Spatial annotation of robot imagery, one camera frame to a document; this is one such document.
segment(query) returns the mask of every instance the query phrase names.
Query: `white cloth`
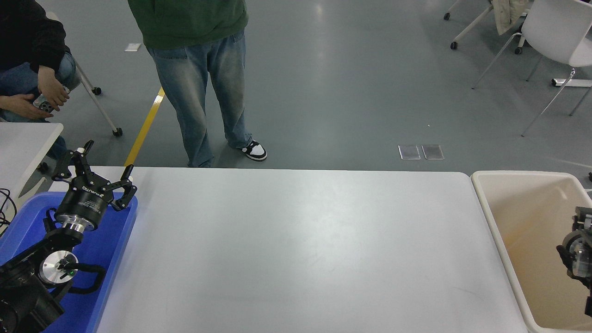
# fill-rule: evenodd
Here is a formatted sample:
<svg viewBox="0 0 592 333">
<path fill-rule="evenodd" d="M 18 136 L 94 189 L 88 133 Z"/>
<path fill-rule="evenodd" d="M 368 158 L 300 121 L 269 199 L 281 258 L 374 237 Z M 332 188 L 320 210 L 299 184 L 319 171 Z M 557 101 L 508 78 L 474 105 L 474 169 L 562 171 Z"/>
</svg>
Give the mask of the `white cloth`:
<svg viewBox="0 0 592 333">
<path fill-rule="evenodd" d="M 528 0 L 492 0 L 491 3 L 496 16 L 497 32 L 502 35 L 518 22 Z"/>
</svg>

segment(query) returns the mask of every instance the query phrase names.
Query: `sneaker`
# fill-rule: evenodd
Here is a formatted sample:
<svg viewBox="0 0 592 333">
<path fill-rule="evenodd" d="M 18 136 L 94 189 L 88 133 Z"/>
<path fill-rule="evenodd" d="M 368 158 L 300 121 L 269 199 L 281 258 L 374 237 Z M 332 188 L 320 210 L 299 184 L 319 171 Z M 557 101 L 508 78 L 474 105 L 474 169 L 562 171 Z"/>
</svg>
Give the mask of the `sneaker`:
<svg viewBox="0 0 592 333">
<path fill-rule="evenodd" d="M 245 155 L 247 155 L 248 158 L 255 161 L 262 161 L 267 158 L 267 152 L 263 146 L 261 146 L 259 142 L 255 140 L 251 141 L 248 146 L 241 150 Z"/>
</svg>

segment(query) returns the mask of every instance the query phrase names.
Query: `concrete floor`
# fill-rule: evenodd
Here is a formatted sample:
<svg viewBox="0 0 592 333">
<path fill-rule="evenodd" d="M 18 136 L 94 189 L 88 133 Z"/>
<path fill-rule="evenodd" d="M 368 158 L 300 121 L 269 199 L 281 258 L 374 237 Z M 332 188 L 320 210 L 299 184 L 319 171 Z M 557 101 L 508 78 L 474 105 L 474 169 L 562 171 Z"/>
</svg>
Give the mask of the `concrete floor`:
<svg viewBox="0 0 592 333">
<path fill-rule="evenodd" d="M 52 121 L 70 148 L 93 139 L 94 165 L 122 165 L 160 88 L 152 58 L 125 1 L 40 0 L 60 18 L 66 42 L 118 127 L 114 137 L 82 87 Z M 592 186 L 590 108 L 571 108 L 584 88 L 567 88 L 531 128 L 567 77 L 567 65 L 510 47 L 476 90 L 471 84 L 513 32 L 498 36 L 493 14 L 451 50 L 452 39 L 488 2 L 453 0 L 248 0 L 246 121 L 268 150 L 254 162 L 229 148 L 214 91 L 206 100 L 210 142 L 220 168 L 405 171 L 539 170 L 568 172 Z M 590 78 L 590 70 L 575 78 Z M 398 145 L 441 145 L 442 161 L 401 160 Z M 165 99 L 135 161 L 184 167 L 175 112 Z"/>
</svg>

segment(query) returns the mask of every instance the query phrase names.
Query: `robotic arm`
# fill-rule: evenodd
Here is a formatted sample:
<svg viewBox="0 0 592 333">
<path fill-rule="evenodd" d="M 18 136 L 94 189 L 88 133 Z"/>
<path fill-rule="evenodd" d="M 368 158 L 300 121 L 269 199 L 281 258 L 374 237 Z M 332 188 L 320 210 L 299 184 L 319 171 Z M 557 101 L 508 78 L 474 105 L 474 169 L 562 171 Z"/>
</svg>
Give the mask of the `robotic arm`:
<svg viewBox="0 0 592 333">
<path fill-rule="evenodd" d="M 557 246 L 559 256 L 567 267 L 567 276 L 582 282 L 590 289 L 592 283 L 592 209 L 575 208 L 572 232 L 562 245 Z M 586 301 L 584 313 L 592 316 L 592 292 Z"/>
<path fill-rule="evenodd" d="M 0 266 L 0 333 L 41 332 L 64 313 L 60 301 L 66 293 L 92 293 L 101 287 L 105 269 L 78 262 L 72 249 L 82 242 L 84 231 L 98 229 L 109 204 L 116 211 L 125 209 L 137 187 L 131 183 L 133 165 L 115 183 L 92 172 L 86 161 L 92 145 L 89 141 L 68 151 L 56 165 L 52 179 L 70 186 L 57 210 L 46 213 L 45 237 Z M 71 163 L 76 177 L 69 181 Z M 113 190 L 120 187 L 124 194 L 114 200 Z M 72 287 L 78 271 L 95 273 L 94 284 Z"/>
</svg>

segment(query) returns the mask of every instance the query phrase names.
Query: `hand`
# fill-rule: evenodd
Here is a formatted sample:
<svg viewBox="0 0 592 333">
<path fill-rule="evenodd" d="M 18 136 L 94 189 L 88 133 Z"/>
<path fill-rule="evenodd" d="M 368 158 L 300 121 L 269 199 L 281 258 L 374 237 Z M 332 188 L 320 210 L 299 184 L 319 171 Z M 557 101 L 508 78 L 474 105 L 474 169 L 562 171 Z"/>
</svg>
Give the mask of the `hand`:
<svg viewBox="0 0 592 333">
<path fill-rule="evenodd" d="M 45 96 L 54 109 L 60 111 L 59 107 L 63 106 L 70 96 L 68 96 L 60 81 L 56 79 L 55 71 L 49 67 L 39 66 L 37 80 L 39 92 Z"/>
<path fill-rule="evenodd" d="M 53 117 L 51 113 L 41 111 L 31 104 L 35 95 L 0 96 L 0 108 L 14 112 L 27 119 L 44 119 Z"/>
</svg>

